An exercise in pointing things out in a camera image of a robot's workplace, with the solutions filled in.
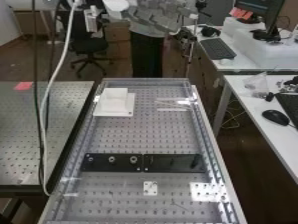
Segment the white cable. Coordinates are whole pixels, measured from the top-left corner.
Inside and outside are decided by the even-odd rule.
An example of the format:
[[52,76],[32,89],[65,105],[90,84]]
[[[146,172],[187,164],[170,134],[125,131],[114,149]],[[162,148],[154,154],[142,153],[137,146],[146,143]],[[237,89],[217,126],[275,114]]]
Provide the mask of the white cable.
[[80,3],[74,2],[73,5],[72,5],[72,10],[70,10],[70,14],[69,14],[69,20],[68,20],[68,32],[66,32],[66,39],[65,39],[65,44],[64,44],[62,55],[60,57],[60,61],[58,61],[57,67],[54,69],[52,78],[49,80],[49,84],[48,84],[46,89],[45,89],[44,98],[42,98],[41,106],[40,106],[40,115],[38,115],[40,116],[40,129],[41,129],[41,138],[42,138],[42,143],[44,143],[44,156],[42,156],[42,158],[40,158],[44,161],[42,189],[44,189],[45,195],[48,195],[48,196],[49,196],[49,193],[48,193],[48,190],[46,190],[46,187],[45,187],[46,186],[48,144],[46,144],[46,132],[45,132],[44,116],[42,115],[44,115],[44,108],[45,108],[45,103],[46,103],[46,99],[48,99],[48,95],[49,95],[49,90],[52,88],[54,79],[57,77],[57,74],[58,74],[58,71],[61,69],[61,66],[62,66],[62,63],[64,63],[64,59],[65,59],[65,56],[66,56],[66,53],[68,53],[68,45],[69,45],[70,33],[72,33],[73,14],[74,14],[74,10],[76,10],[78,4]]

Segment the black object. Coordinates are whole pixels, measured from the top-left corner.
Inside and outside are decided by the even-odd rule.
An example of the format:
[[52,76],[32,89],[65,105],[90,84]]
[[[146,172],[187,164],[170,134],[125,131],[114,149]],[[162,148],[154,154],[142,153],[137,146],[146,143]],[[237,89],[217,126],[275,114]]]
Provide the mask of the black object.
[[283,7],[284,0],[237,0],[235,7],[251,11],[264,19],[266,31],[255,31],[254,39],[262,41],[280,41],[276,28],[276,18]]
[[276,28],[276,18],[279,12],[282,10],[282,6],[284,4],[284,0],[271,0],[266,15],[264,15],[264,26],[266,31],[255,31],[254,32],[254,39],[262,41],[280,41],[280,35]]
[[202,40],[199,43],[211,60],[233,59],[237,56],[221,38]]
[[298,76],[292,80],[283,82],[283,85],[298,85]]
[[279,104],[291,119],[292,124],[298,128],[298,95],[275,94]]
[[262,115],[267,120],[282,126],[287,126],[290,124],[290,119],[287,116],[276,110],[266,110],[263,111]]
[[145,154],[143,172],[147,173],[203,173],[199,154]]
[[271,102],[272,99],[274,99],[274,93],[270,92],[270,93],[267,94],[264,100],[266,100],[267,102]]
[[267,12],[270,0],[235,0],[234,6],[246,11],[251,11],[255,15],[263,16]]
[[134,78],[162,78],[163,38],[130,32]]
[[259,17],[255,13],[250,16],[250,18],[247,20],[241,18],[241,19],[237,19],[237,21],[243,23],[243,24],[258,24],[258,23],[260,23]]
[[[69,19],[69,11],[60,11],[58,17],[61,19],[62,27],[68,29],[68,19]],[[76,11],[73,15],[73,25],[72,25],[72,42],[69,50],[74,51],[77,55],[86,55],[86,58],[76,60],[70,62],[70,67],[74,68],[77,63],[82,63],[81,67],[77,69],[76,74],[77,77],[81,78],[80,72],[85,68],[88,64],[96,65],[102,72],[102,75],[106,75],[105,69],[97,63],[97,61],[109,61],[107,58],[97,58],[94,57],[94,53],[106,54],[107,50],[107,42],[105,38],[92,38],[92,33],[86,32],[85,25],[85,17],[82,11]],[[102,28],[102,23],[97,23],[98,29]]]
[[82,172],[141,172],[141,154],[101,154],[86,153],[82,164]]
[[221,35],[221,31],[219,31],[218,29],[210,27],[210,26],[205,26],[205,27],[202,28],[201,33],[202,33],[202,36],[203,36],[203,37],[211,37],[211,36],[214,36],[214,34],[215,34],[217,36]]

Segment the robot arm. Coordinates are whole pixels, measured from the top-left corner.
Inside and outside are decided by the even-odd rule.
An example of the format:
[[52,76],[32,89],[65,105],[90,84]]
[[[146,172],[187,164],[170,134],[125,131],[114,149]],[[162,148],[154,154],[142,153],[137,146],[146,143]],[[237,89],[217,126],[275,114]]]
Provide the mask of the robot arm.
[[110,17],[129,18],[163,32],[177,33],[181,28],[177,18],[183,16],[197,20],[206,0],[103,0],[103,4]]
[[[13,9],[30,10],[32,0],[5,0]],[[129,19],[142,25],[154,26],[162,32],[177,33],[181,24],[179,16],[198,19],[207,0],[102,0],[111,18]],[[36,0],[36,10],[53,10],[58,0]],[[88,32],[97,32],[96,18],[100,11],[93,6],[97,0],[85,0],[90,8],[84,11]],[[73,0],[62,0],[62,5],[72,7]]]

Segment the black cable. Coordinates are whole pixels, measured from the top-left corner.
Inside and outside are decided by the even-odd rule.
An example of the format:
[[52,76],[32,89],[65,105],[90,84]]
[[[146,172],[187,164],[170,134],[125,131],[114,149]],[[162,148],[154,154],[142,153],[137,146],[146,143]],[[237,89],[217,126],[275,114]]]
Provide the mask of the black cable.
[[42,186],[42,155],[44,155],[44,145],[41,139],[41,127],[40,127],[40,109],[38,109],[38,75],[37,75],[37,25],[36,25],[36,5],[34,0],[32,0],[32,19],[33,19],[33,99],[34,99],[34,112],[37,120],[37,134],[38,134],[38,149],[40,149],[40,162],[38,162],[38,182]]

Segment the floor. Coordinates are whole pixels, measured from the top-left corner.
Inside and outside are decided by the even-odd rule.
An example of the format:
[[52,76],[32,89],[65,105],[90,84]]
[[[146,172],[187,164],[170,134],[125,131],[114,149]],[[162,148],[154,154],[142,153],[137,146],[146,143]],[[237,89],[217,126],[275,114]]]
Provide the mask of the floor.
[[[46,80],[49,46],[38,42],[38,79]],[[69,61],[77,59],[68,54],[57,80],[78,80],[69,67]],[[113,64],[102,63],[107,77],[130,77],[130,60],[115,60]],[[163,76],[182,77],[183,59],[177,47],[167,46],[163,55]],[[82,79],[101,81],[101,73],[92,65],[81,73]],[[32,44],[30,41],[17,41],[9,47],[0,49],[0,81],[32,80]],[[239,105],[234,113],[242,112]],[[243,114],[241,127],[221,130],[218,145],[229,169],[231,181],[239,202],[252,224],[294,224],[298,223],[298,187],[294,184],[275,154],[272,153],[250,118]],[[21,205],[13,223],[33,224],[38,217],[26,205]]]

